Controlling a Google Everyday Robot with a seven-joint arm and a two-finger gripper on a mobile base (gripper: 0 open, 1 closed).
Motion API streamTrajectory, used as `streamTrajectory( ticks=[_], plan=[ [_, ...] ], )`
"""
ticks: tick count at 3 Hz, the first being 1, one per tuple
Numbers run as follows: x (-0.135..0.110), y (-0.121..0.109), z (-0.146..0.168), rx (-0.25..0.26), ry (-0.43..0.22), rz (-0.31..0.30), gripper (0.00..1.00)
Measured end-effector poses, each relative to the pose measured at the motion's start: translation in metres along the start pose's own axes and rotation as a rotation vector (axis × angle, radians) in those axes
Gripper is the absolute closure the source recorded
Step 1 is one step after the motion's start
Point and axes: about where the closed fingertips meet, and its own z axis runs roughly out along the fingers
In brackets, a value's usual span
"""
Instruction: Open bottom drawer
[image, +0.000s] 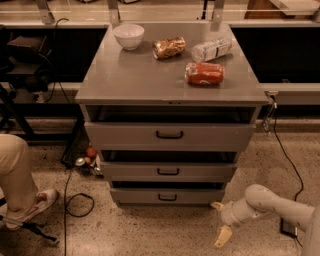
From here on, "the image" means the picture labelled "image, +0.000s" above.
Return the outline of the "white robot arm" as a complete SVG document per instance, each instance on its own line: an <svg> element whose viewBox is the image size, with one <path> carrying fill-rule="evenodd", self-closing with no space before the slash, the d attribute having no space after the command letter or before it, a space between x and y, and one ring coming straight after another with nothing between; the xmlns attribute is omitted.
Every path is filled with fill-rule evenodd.
<svg viewBox="0 0 320 256"><path fill-rule="evenodd" d="M248 186L244 196L237 201L225 205L213 202L211 206L220 213L222 221L214 242L216 248L223 247L241 224L276 214L305 233L301 256L320 256L320 206L280 197L259 184Z"/></svg>

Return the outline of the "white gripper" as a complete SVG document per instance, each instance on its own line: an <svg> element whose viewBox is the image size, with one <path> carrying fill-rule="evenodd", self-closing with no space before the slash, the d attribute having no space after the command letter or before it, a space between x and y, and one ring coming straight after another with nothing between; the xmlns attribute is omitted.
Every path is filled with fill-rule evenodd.
<svg viewBox="0 0 320 256"><path fill-rule="evenodd" d="M247 203L245 198L230 201L225 205L220 202L212 202L210 206L217 211L221 211L221 220L225 224L217 230L214 242L216 248L222 248L229 241L233 234L231 228L239 228L254 215L254 209Z"/></svg>

